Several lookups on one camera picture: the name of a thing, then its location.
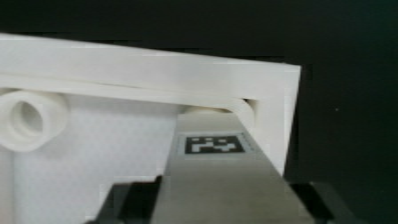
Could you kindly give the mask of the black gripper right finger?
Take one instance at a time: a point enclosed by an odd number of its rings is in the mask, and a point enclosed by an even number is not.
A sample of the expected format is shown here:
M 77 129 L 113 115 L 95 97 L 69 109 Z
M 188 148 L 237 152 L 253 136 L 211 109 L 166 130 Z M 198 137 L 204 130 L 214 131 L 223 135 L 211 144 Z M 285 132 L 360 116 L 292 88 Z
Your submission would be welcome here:
M 332 185 L 321 182 L 289 184 L 314 224 L 355 224 L 355 216 Z

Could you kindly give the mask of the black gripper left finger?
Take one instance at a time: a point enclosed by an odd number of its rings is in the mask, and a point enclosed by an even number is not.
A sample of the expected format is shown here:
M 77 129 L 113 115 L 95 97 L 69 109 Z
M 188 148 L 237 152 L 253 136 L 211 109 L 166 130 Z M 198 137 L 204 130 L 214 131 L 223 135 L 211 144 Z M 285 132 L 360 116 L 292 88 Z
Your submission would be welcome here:
M 95 217 L 85 224 L 149 224 L 161 177 L 111 186 Z

